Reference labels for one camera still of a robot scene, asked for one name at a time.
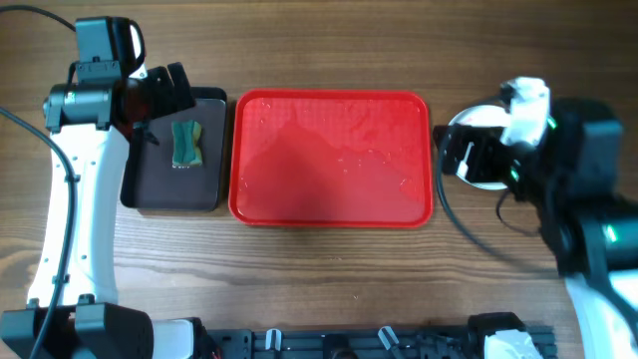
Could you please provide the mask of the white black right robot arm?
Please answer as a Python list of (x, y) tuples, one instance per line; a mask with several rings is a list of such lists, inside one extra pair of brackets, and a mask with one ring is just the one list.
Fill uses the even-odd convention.
[(587, 98), (553, 98), (518, 77), (433, 131), (436, 179), (495, 185), (532, 204), (589, 358), (637, 354), (637, 204), (618, 194), (624, 129)]

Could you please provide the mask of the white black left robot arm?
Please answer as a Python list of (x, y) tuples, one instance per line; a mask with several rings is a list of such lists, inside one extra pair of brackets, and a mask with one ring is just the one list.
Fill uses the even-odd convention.
[(119, 303), (114, 237), (133, 123), (145, 120), (147, 70), (75, 63), (43, 104), (52, 183), (43, 251), (1, 339), (21, 358), (202, 358), (213, 341), (195, 318), (153, 321)]

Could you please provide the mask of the white plate back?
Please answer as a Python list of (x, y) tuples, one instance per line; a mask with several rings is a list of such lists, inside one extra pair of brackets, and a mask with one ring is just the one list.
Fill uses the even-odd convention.
[[(504, 108), (496, 105), (478, 105), (467, 108), (457, 115), (455, 115), (450, 121), (451, 125), (463, 125), (472, 127), (504, 127), (507, 128), (510, 125), (510, 115)], [(456, 176), (463, 182), (483, 190), (505, 190), (506, 185), (502, 182), (471, 182), (466, 179), (468, 172), (468, 165), (465, 159), (461, 160), (460, 166), (457, 169)]]

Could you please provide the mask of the green yellow sponge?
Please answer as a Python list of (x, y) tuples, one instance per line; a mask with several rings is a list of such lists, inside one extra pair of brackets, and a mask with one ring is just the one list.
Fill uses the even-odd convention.
[(175, 168), (190, 168), (202, 165), (202, 152), (198, 145), (201, 131), (200, 123), (195, 120), (171, 123), (173, 138), (172, 165)]

